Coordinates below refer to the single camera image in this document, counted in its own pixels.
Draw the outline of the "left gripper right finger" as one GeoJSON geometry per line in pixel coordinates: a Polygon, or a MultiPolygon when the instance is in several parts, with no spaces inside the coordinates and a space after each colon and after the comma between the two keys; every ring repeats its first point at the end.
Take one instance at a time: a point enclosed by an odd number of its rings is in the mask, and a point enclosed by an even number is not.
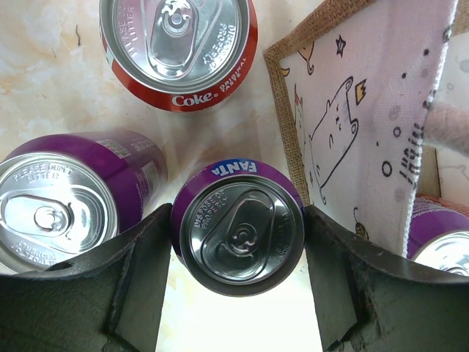
{"type": "Polygon", "coordinates": [[[304,221],[324,351],[468,350],[468,278],[395,255],[314,206],[304,221]]]}

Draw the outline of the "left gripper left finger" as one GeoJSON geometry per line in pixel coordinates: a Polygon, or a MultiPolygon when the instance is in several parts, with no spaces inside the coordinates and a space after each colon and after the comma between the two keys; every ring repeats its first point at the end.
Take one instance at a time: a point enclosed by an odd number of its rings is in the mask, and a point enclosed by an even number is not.
{"type": "Polygon", "coordinates": [[[1,277],[3,351],[154,351],[171,253],[165,204],[102,245],[1,277]]]}

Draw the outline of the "purple soda can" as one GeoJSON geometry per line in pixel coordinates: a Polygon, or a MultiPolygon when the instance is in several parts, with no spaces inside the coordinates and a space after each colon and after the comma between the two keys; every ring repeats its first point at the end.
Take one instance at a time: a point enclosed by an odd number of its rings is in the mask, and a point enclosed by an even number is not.
{"type": "Polygon", "coordinates": [[[40,271],[129,230],[167,177],[160,148],[132,131],[20,145],[1,163],[1,272],[40,271]]]}

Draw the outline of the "red soda can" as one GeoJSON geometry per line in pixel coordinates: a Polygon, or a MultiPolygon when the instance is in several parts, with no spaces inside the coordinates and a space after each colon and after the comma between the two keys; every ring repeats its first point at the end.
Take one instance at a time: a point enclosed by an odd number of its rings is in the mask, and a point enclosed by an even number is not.
{"type": "Polygon", "coordinates": [[[226,100],[254,62],[248,0],[104,0],[100,35],[120,83],[158,109],[193,112],[226,100]]]}

